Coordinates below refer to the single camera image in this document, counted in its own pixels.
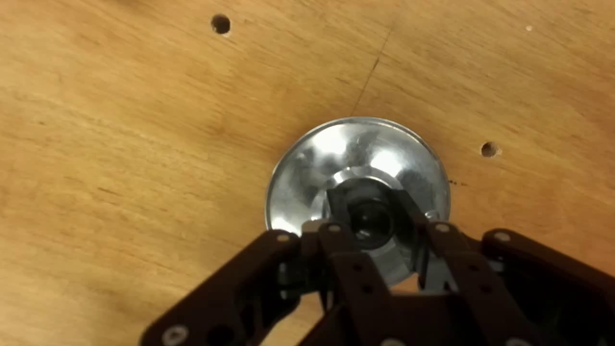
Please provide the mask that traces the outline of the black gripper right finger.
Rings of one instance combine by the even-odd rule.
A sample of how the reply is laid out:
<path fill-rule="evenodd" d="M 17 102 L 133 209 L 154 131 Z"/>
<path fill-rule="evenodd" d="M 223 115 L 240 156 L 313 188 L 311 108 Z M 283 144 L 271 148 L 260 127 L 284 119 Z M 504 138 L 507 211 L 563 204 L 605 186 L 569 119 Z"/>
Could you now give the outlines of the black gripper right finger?
<path fill-rule="evenodd" d="M 511 229 L 475 240 L 394 192 L 419 292 L 454 300 L 484 346 L 615 346 L 615 277 Z"/>

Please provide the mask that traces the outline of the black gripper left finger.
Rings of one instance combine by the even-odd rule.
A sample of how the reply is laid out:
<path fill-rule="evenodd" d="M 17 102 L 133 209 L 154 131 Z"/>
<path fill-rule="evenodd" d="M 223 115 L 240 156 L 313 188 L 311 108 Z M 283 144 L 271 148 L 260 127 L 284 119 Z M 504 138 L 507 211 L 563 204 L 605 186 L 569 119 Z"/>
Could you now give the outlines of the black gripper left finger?
<path fill-rule="evenodd" d="M 390 298 L 348 227 L 267 231 L 156 317 L 138 346 L 258 346 L 313 292 L 325 313 L 304 338 L 311 346 L 367 340 L 369 309 Z"/>

